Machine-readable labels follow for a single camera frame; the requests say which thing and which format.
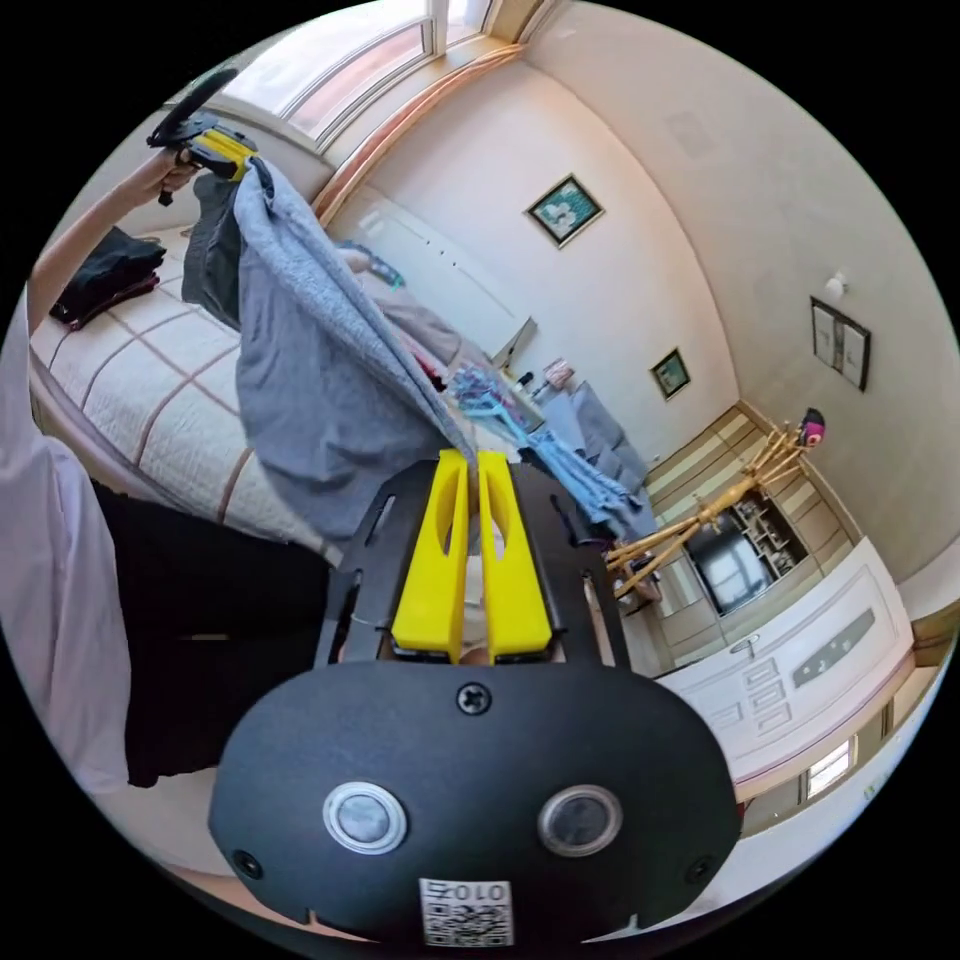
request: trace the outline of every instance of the black pants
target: black pants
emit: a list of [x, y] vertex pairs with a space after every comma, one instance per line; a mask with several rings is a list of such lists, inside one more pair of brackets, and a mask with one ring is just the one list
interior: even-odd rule
[[130, 647], [129, 780], [150, 787], [215, 766], [241, 717], [312, 668], [329, 566], [304, 547], [94, 487]]

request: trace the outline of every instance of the wooden coat rack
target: wooden coat rack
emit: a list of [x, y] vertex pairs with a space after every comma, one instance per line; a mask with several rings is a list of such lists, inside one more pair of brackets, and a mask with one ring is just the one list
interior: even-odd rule
[[[789, 422], [784, 424], [782, 430], [774, 427], [763, 449], [741, 471], [742, 480], [711, 503], [700, 503], [692, 517], [664, 527], [649, 537], [611, 550], [606, 556], [607, 570], [615, 577], [624, 578], [615, 591], [617, 599], [626, 596], [641, 580], [672, 561], [683, 545], [708, 524], [719, 532], [720, 515], [735, 503], [739, 503], [750, 491], [758, 490], [764, 497], [769, 497], [770, 487], [777, 481], [793, 480], [801, 473], [809, 476], [805, 455], [823, 439], [825, 427], [823, 415], [813, 408], [807, 410], [804, 418], [794, 428], [791, 428]], [[634, 561], [668, 541], [672, 542], [665, 550], [634, 571], [631, 566]]]

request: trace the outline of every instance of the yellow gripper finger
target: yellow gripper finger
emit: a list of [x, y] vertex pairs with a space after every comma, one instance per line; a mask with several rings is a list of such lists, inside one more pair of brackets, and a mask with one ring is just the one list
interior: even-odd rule
[[[543, 653], [553, 630], [507, 458], [502, 453], [484, 452], [478, 460], [487, 644], [490, 662], [496, 663], [498, 657]], [[494, 525], [503, 539], [499, 557]]]
[[232, 160], [237, 165], [237, 170], [231, 179], [242, 180], [245, 173], [245, 163], [247, 157], [256, 155], [256, 150], [251, 149], [246, 144], [238, 143], [233, 137], [226, 136], [216, 127], [212, 130], [205, 130], [196, 137], [196, 142], [209, 147], [216, 153], [219, 153], [224, 159]]
[[469, 504], [467, 461], [442, 450], [426, 513], [393, 621], [403, 650], [460, 660], [467, 580]]

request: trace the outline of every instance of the black screw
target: black screw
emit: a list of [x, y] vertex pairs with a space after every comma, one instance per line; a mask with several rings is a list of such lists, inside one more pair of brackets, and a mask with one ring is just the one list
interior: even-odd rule
[[234, 866], [251, 880], [259, 880], [263, 876], [263, 867], [257, 862], [257, 858], [247, 853], [246, 850], [235, 850], [233, 853]]
[[490, 691], [482, 683], [464, 684], [457, 692], [457, 706], [471, 717], [478, 717], [490, 709]]
[[709, 855], [697, 860], [687, 871], [687, 883], [699, 883], [710, 871], [710, 868], [713, 866], [713, 860], [714, 858]]

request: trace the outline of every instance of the framed picture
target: framed picture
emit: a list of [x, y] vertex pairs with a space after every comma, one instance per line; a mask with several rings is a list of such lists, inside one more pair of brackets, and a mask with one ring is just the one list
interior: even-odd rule
[[870, 371], [870, 331], [816, 297], [810, 298], [810, 310], [814, 355], [858, 390], [866, 390]]
[[672, 350], [651, 371], [664, 400], [675, 397], [688, 383], [690, 374], [679, 350]]
[[579, 236], [602, 213], [603, 207], [573, 174], [551, 187], [527, 210], [527, 216], [550, 237], [558, 250]]

